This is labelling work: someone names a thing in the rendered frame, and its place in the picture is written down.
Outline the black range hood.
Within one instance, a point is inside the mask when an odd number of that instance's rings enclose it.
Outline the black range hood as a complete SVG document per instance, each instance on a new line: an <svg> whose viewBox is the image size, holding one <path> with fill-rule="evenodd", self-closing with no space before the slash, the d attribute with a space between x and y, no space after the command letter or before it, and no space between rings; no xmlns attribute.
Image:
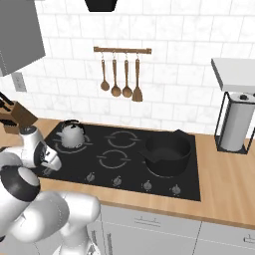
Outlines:
<svg viewBox="0 0 255 255"><path fill-rule="evenodd" d="M118 0L85 0L90 12L113 12Z"/></svg>

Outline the wooden knife block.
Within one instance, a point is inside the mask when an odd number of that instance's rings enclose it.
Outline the wooden knife block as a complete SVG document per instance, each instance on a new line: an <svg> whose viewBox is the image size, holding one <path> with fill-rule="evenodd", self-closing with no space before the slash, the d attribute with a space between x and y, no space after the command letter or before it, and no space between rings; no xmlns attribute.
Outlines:
<svg viewBox="0 0 255 255"><path fill-rule="evenodd" d="M20 128L31 126L37 119L19 102L11 101L0 92L0 124L7 133L18 134Z"/></svg>

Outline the black hob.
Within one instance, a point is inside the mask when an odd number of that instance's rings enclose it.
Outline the black hob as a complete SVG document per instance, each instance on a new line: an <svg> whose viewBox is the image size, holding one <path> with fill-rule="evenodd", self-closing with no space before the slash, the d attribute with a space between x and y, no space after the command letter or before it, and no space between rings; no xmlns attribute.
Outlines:
<svg viewBox="0 0 255 255"><path fill-rule="evenodd" d="M43 170L47 167L39 166L34 172L40 177L194 201L200 199L195 136L192 134L191 156L185 172L175 177L160 177L148 169L139 153L145 141L158 131L86 125L90 141L79 148L68 149L62 146L57 135L60 130L61 125L56 125L46 137L46 144L57 152L62 167L44 176ZM95 180L88 182L86 177L91 172L95 174ZM122 184L113 186L113 180L118 176L122 178ZM152 185L151 190L142 186L147 180ZM176 184L181 190L178 195L171 191Z"/></svg>

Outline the wooden utensil rail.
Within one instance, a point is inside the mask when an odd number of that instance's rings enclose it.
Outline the wooden utensil rail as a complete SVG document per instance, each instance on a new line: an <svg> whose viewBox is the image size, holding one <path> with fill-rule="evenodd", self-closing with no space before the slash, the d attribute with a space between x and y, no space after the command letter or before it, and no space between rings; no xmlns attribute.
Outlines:
<svg viewBox="0 0 255 255"><path fill-rule="evenodd" d="M132 54L151 54L152 49L130 49L130 48L102 48L94 47L94 52L107 52L107 53L132 53Z"/></svg>

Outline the grey drawer front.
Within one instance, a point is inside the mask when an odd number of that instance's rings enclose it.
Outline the grey drawer front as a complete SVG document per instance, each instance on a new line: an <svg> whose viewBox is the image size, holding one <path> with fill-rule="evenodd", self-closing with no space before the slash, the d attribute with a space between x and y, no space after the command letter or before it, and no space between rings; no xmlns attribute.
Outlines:
<svg viewBox="0 0 255 255"><path fill-rule="evenodd" d="M255 255L255 244L243 241L255 230L202 222L194 255Z"/></svg>
<svg viewBox="0 0 255 255"><path fill-rule="evenodd" d="M156 218L156 220L161 223L161 226L156 227L134 223L134 218L141 216L146 219ZM196 220L106 205L102 206L102 220L104 222L113 223L116 225L168 233L189 238L196 238L200 227L200 222Z"/></svg>

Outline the silver kettle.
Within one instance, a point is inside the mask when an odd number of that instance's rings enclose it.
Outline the silver kettle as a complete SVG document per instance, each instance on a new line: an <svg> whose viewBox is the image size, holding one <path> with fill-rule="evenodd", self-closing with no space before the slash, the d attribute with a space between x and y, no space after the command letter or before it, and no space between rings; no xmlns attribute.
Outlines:
<svg viewBox="0 0 255 255"><path fill-rule="evenodd" d="M61 130L57 132L65 148L79 148L90 139L86 135L85 126L78 120L67 120L62 123Z"/></svg>

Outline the grey cupboard door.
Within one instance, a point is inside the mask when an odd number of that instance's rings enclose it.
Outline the grey cupboard door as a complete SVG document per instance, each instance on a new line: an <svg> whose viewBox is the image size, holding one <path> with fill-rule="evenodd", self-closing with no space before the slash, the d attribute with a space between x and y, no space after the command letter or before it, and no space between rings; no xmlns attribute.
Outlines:
<svg viewBox="0 0 255 255"><path fill-rule="evenodd" d="M196 239L103 223L108 255L193 255Z"/></svg>
<svg viewBox="0 0 255 255"><path fill-rule="evenodd" d="M89 224L87 228L92 241L98 246L101 255L105 255L104 235L101 222L95 221Z"/></svg>

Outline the white paper towel roll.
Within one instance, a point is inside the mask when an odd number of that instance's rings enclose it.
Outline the white paper towel roll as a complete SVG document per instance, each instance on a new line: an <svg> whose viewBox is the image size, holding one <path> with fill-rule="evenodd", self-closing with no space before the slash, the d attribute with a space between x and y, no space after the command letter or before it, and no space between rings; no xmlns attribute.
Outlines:
<svg viewBox="0 0 255 255"><path fill-rule="evenodd" d="M255 97L251 94L233 93L227 110L220 146L228 151L238 151L243 145L255 111Z"/></svg>

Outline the small wooden spoon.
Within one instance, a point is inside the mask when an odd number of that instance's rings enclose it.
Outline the small wooden spoon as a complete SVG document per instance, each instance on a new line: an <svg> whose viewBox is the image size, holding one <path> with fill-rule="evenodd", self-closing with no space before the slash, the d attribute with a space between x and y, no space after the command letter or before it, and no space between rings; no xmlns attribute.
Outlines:
<svg viewBox="0 0 255 255"><path fill-rule="evenodd" d="M101 88L104 91L108 91L110 89L110 85L106 81L105 59L102 59L102 69L103 69L103 81L101 83Z"/></svg>

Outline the black pot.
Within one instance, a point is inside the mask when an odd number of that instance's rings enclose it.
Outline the black pot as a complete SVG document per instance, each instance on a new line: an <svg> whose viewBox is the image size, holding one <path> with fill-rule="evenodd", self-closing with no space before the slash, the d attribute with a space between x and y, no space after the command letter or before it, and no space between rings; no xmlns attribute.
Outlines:
<svg viewBox="0 0 255 255"><path fill-rule="evenodd" d="M139 151L148 169L160 177L175 177L185 172L191 156L190 135L177 129L153 133Z"/></svg>

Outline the wooden spatula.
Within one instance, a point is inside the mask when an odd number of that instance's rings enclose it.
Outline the wooden spatula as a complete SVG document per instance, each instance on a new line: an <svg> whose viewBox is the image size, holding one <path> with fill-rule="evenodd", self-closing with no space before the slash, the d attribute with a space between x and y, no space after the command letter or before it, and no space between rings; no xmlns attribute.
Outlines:
<svg viewBox="0 0 255 255"><path fill-rule="evenodd" d="M139 59L135 60L135 88L132 92L132 100L137 103L142 101L142 92L139 87Z"/></svg>

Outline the wooden ladle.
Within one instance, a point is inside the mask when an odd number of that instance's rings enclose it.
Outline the wooden ladle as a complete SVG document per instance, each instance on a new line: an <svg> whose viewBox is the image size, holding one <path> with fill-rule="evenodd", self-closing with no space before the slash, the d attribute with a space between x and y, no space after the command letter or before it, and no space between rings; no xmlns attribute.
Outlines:
<svg viewBox="0 0 255 255"><path fill-rule="evenodd" d="M111 93L114 97L119 97L122 94L122 90L117 85L117 60L113 57L113 72L114 72L114 86L112 87Z"/></svg>

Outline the grey wall socket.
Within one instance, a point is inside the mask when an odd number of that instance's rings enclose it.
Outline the grey wall socket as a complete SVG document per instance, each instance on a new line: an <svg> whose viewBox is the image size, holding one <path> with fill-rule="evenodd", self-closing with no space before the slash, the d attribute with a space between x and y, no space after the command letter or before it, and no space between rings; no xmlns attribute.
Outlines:
<svg viewBox="0 0 255 255"><path fill-rule="evenodd" d="M27 92L25 81L23 75L20 72L15 72L12 74L12 80L17 92Z"/></svg>

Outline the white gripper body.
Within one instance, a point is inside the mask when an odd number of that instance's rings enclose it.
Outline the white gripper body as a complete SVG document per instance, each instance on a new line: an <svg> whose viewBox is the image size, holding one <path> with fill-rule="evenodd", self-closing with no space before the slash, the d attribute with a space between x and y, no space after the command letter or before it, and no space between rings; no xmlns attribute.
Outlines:
<svg viewBox="0 0 255 255"><path fill-rule="evenodd" d="M48 145L46 146L45 157L43 159L42 165L55 171L58 171L62 167L62 163L58 157L57 152L50 148Z"/></svg>

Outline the grey wall cupboard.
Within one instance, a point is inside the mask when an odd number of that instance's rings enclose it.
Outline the grey wall cupboard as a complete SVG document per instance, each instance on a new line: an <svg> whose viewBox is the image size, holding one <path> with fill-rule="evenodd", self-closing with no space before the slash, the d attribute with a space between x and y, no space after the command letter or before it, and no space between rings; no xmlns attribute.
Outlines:
<svg viewBox="0 0 255 255"><path fill-rule="evenodd" d="M34 0L0 0L0 77L45 57Z"/></svg>

